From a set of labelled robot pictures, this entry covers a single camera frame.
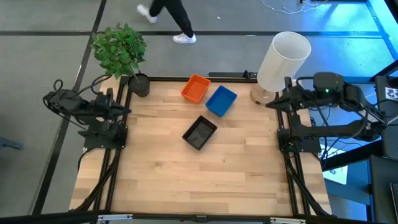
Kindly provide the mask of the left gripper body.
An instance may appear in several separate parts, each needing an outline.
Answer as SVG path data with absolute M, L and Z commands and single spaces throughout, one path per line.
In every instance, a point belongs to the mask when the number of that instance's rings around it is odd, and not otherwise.
M 100 92 L 93 103 L 93 111 L 96 116 L 114 116 L 113 114 L 113 89 L 108 88 L 106 93 Z

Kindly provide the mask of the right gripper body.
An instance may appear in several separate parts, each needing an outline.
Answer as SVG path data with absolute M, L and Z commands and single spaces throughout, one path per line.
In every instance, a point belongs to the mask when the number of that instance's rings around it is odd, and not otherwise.
M 313 105 L 311 91 L 306 90 L 301 84 L 294 85 L 290 77 L 284 78 L 285 89 L 283 99 L 287 104 L 284 111 L 295 114 L 298 110 L 308 109 Z

